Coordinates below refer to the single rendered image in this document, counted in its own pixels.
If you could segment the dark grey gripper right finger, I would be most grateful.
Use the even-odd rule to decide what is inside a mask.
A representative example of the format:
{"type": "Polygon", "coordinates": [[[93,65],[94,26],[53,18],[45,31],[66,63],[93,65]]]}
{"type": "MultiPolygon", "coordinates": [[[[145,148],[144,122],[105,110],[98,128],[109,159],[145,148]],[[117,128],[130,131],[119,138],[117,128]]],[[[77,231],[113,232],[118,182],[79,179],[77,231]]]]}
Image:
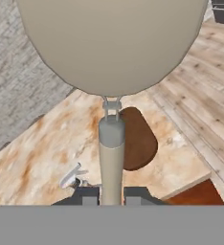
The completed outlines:
{"type": "Polygon", "coordinates": [[[125,187],[123,199],[126,206],[165,205],[165,202],[152,196],[147,187],[125,187]]]}

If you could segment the reddish brown counter cabinet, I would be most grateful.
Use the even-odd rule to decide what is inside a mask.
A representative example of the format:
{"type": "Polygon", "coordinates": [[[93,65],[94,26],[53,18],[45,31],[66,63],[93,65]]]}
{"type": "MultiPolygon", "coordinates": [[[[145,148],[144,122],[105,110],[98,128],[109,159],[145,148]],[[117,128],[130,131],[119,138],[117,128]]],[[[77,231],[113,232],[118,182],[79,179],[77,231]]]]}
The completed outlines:
{"type": "Polygon", "coordinates": [[[224,205],[211,179],[167,199],[166,202],[171,205],[224,205]]]}

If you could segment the brown wooden cutting board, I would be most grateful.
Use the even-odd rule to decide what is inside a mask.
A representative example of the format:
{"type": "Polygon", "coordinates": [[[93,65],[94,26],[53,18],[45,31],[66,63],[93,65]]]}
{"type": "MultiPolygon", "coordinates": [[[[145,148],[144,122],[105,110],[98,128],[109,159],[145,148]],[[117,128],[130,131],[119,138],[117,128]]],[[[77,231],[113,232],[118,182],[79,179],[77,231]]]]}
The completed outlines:
{"type": "Polygon", "coordinates": [[[135,171],[148,165],[158,151],[158,141],[143,114],[136,107],[120,112],[125,123],[123,168],[135,171]]]}

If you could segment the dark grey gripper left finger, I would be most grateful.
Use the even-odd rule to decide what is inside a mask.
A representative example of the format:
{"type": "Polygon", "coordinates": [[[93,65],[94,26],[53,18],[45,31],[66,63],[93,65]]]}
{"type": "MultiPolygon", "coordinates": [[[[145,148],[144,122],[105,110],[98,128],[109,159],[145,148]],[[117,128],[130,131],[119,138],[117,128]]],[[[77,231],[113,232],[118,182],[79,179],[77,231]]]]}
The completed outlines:
{"type": "Polygon", "coordinates": [[[100,204],[100,189],[98,187],[78,187],[72,196],[56,202],[63,206],[98,206],[100,204]]]}

